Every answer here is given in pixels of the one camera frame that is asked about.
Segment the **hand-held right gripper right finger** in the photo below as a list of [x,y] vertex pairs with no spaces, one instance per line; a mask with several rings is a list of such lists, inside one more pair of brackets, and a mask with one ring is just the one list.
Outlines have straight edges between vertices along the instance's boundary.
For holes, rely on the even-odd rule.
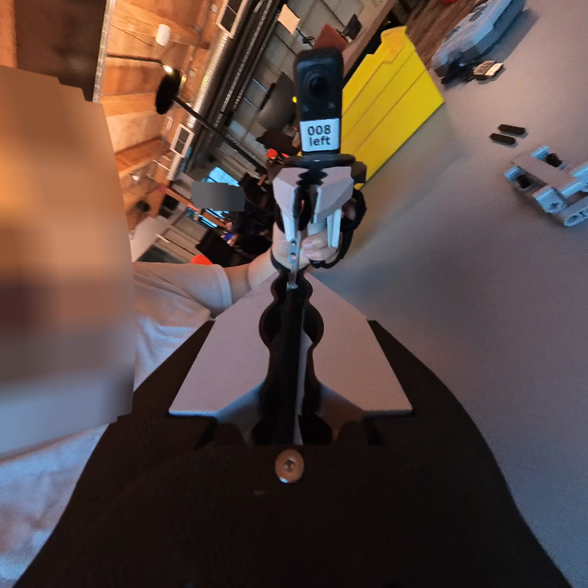
[[412,406],[368,320],[311,275],[310,303],[323,321],[314,347],[315,375],[321,384],[319,416],[332,428],[365,417],[408,415]]

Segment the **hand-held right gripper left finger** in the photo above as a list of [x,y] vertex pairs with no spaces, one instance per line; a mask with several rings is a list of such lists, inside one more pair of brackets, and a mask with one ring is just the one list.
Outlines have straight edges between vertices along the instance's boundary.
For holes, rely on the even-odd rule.
[[169,414],[214,417],[244,437],[259,422],[258,392],[266,378],[269,351],[259,334],[262,313],[273,302],[274,272],[221,313],[174,398]]

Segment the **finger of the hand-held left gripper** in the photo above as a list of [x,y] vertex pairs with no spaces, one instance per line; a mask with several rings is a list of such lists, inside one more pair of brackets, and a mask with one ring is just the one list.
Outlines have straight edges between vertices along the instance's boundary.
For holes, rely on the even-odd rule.
[[288,242],[299,238],[302,225],[302,197],[299,195],[300,176],[307,168],[282,168],[273,179],[273,192],[283,223],[283,233]]
[[320,184],[312,186],[312,234],[326,229],[328,246],[338,247],[342,207],[352,197],[354,182],[349,166],[324,171]]

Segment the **small grey building beam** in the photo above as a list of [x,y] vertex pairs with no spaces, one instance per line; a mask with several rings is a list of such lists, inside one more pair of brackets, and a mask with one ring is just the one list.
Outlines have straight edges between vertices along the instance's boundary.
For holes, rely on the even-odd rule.
[[300,236],[294,237],[288,244],[288,261],[290,271],[287,281],[287,290],[298,288],[298,273],[300,269]]

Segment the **yellow plastic bin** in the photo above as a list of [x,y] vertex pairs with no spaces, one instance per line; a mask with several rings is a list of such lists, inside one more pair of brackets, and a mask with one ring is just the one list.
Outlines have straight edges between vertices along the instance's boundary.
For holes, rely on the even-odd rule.
[[378,172],[444,103],[404,26],[380,35],[343,89],[343,153]]

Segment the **person's left forearm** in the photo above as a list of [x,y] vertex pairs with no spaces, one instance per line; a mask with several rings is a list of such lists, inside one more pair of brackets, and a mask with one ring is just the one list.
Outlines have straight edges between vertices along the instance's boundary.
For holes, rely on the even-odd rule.
[[248,264],[224,269],[229,282],[232,303],[236,303],[277,273],[272,263],[272,253],[272,249],[268,249]]

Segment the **person's left hand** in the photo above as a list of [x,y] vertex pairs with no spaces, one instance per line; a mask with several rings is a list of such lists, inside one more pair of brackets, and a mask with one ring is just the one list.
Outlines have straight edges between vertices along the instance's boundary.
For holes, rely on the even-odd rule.
[[[313,235],[307,235],[304,231],[303,236],[300,245],[299,270],[305,270],[311,262],[327,261],[336,255],[337,248],[328,246],[326,230]],[[276,223],[273,225],[270,260],[277,270],[291,269],[289,240]]]

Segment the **black monitor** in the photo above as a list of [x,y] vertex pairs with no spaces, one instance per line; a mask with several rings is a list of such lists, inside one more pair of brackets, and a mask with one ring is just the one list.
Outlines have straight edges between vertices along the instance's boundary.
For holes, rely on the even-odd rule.
[[296,113],[295,84],[285,73],[270,85],[259,108],[258,123],[265,129],[281,130]]

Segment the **brown board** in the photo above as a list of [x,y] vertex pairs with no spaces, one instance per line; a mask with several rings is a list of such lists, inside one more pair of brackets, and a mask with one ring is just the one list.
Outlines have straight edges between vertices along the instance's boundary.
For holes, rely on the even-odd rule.
[[347,38],[329,23],[322,27],[313,43],[314,49],[335,48],[339,52],[343,52],[348,46]]

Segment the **white air vent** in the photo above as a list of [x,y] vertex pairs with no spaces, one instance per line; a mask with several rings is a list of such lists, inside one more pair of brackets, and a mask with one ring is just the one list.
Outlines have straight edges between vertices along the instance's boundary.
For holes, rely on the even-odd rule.
[[178,124],[171,141],[171,151],[181,158],[185,158],[192,144],[195,133],[184,124]]

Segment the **black floor lamp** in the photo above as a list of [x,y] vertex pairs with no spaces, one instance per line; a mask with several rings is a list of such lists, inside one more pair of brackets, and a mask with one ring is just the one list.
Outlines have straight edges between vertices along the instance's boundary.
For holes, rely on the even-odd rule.
[[244,157],[249,163],[255,166],[255,169],[260,173],[266,173],[266,167],[255,159],[249,152],[245,151],[239,143],[231,136],[219,132],[214,126],[209,124],[205,118],[187,105],[185,101],[180,99],[180,89],[185,82],[186,77],[176,68],[165,66],[165,75],[162,78],[155,97],[155,109],[158,114],[166,114],[173,104],[179,105],[188,114],[190,114],[197,122],[201,124],[207,131],[214,134],[217,138],[227,142],[239,155]]

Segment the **light grey battery box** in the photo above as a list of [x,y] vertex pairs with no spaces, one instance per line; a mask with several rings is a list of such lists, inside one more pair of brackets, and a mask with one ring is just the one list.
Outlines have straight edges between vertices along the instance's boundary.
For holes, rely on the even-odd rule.
[[525,1],[482,1],[447,34],[431,66],[444,77],[451,66],[474,61],[501,39],[525,7]]

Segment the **grey building block assembly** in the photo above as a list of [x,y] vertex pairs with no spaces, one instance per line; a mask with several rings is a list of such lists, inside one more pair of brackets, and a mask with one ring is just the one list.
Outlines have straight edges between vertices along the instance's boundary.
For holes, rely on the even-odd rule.
[[504,172],[511,187],[566,227],[587,222],[587,162],[569,166],[548,145],[524,152]]

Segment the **silver air duct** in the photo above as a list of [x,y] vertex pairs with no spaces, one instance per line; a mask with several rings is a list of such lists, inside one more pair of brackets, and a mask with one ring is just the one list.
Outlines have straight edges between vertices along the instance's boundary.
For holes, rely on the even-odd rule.
[[204,116],[221,78],[221,69],[232,42],[239,30],[243,15],[250,1],[222,1],[218,7],[215,24],[218,34],[213,41],[202,82],[195,101],[195,111]]

